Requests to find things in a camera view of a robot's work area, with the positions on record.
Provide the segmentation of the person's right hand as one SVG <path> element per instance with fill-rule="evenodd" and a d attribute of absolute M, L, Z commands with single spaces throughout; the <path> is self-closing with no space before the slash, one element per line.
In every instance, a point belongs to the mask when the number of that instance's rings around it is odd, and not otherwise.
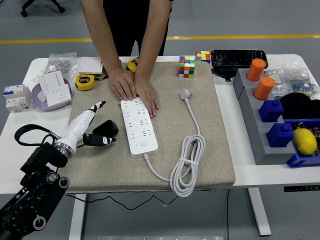
<path fill-rule="evenodd" d="M 137 97 L 131 71 L 114 69 L 108 73 L 108 85 L 120 101 L 131 101 Z"/>

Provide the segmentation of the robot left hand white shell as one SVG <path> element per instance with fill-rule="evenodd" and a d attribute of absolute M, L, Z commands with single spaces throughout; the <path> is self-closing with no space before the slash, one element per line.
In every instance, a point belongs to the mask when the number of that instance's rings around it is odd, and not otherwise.
<path fill-rule="evenodd" d="M 105 103 L 106 101 L 98 102 L 74 118 L 67 127 L 64 136 L 55 142 L 54 147 L 70 151 L 74 154 L 77 151 L 77 144 L 81 141 L 83 141 L 84 145 L 93 147 L 102 147 L 115 142 L 116 133 L 85 133 L 93 121 L 97 110 L 102 108 Z"/>

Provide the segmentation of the person's left hand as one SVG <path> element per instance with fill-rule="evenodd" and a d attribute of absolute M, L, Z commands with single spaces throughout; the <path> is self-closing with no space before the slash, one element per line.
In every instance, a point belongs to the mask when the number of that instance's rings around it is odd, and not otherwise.
<path fill-rule="evenodd" d="M 160 104 L 157 96 L 156 90 L 150 83 L 147 77 L 140 76 L 137 73 L 133 79 L 135 92 L 141 98 L 143 104 L 145 105 L 149 117 L 151 119 L 157 116 L 157 110 L 160 109 Z"/>

